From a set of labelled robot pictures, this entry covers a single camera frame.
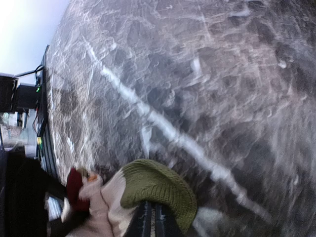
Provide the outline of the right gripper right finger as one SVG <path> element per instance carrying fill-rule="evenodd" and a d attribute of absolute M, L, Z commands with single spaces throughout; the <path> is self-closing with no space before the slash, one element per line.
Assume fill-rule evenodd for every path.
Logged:
<path fill-rule="evenodd" d="M 156 203 L 155 212 L 155 234 L 157 237 L 184 237 L 168 206 Z"/>

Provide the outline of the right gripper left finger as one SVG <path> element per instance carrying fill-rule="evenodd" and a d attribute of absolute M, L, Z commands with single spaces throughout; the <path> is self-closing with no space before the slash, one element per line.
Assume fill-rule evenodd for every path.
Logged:
<path fill-rule="evenodd" d="M 152 204 L 148 201 L 140 203 L 124 234 L 124 237 L 151 236 Z"/>

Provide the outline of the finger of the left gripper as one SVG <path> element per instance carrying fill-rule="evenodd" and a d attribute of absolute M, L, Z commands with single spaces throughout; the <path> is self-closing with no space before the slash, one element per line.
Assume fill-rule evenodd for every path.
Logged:
<path fill-rule="evenodd" d="M 4 235 L 6 237 L 65 237 L 89 217 L 88 211 L 74 210 L 65 221 L 48 218 L 45 198 L 60 200 L 67 189 L 45 172 L 37 160 L 7 155 L 4 163 Z"/>

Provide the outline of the striped brown beige sock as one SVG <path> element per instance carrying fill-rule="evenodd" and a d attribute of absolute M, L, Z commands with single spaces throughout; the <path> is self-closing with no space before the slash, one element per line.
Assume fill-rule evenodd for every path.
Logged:
<path fill-rule="evenodd" d="M 168 206 L 185 235 L 197 213 L 190 186 L 175 171 L 154 160 L 137 159 L 105 182 L 85 168 L 72 168 L 67 180 L 68 196 L 61 220 L 74 210 L 89 212 L 88 219 L 71 231 L 73 237 L 123 237 L 143 201 L 152 204 L 151 237 L 155 234 L 155 205 Z"/>

